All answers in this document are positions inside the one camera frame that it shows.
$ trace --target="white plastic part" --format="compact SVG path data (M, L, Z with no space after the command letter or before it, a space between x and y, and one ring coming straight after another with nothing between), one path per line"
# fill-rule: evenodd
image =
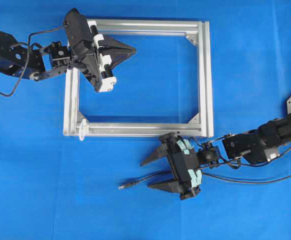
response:
M112 59L110 55L103 56L101 53L99 54L99 70L100 73L105 71L105 65L110 65L112 63Z
M112 89L114 89L114 85L116 83L117 78L115 76L102 79L102 86L100 87L99 93L110 92Z
M93 37L94 44L96 45L97 48L100 47L99 41L101 41L101 40L104 40L104 36L101 33L99 33Z
M96 21L94 21L94 20L91 20L90 22L89 22L89 25L91 26L91 25L97 25L97 22Z
M80 126L79 126L79 139L80 141L83 141L85 139L85 136L89 132L89 123L87 119L82 119Z

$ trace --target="blue cloth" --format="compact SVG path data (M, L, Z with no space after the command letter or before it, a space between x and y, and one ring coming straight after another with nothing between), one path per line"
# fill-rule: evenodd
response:
M291 0L0 0L0 30L25 41L60 26L73 7L94 17L209 20L216 137L286 115ZM114 70L110 93L97 94L82 79L82 113L187 122L198 107L194 47L178 37L118 39L138 53ZM57 40L67 42L64 30L33 38ZM0 89L15 81L0 74ZM185 201L148 182L119 191L129 177L169 169L165 159L139 167L158 139L63 136L64 89L63 75L23 80L13 97L0 96L0 240L291 239L291 179L251 186L204 177L199 196ZM278 178L291 174L291 153L263 168L207 172Z

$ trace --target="silver frame rail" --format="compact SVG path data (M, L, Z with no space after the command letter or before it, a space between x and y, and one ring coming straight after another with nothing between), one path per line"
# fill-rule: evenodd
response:
M214 114L211 74L210 28L208 21L162 21L88 19L96 21L102 34L181 36L197 47L198 113L188 123L104 123L89 122L79 111L80 72L74 68L66 72L63 135L153 137L169 132L182 136L213 137Z

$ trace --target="white clip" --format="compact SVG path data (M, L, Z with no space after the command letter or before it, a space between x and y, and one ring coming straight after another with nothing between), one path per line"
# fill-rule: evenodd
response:
M97 49L100 47L99 41L101 41L101 40L104 40L104 36L101 33L99 33L93 37L93 41L94 41L94 44L95 44Z
M82 121L79 125L79 139L80 139L80 141L83 141L85 139L85 136L86 136L88 131L89 131L89 123L84 118L84 119L82 119Z

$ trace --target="aluminum frame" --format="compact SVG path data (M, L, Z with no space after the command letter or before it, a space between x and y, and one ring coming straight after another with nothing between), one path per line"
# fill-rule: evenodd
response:
M79 111L80 72L74 68L66 72L63 135L153 137L169 132L182 136L213 137L214 114L211 73L210 27L208 21L165 21L88 19L96 21L102 34L181 36L197 46L198 113L188 123L104 123L89 122Z

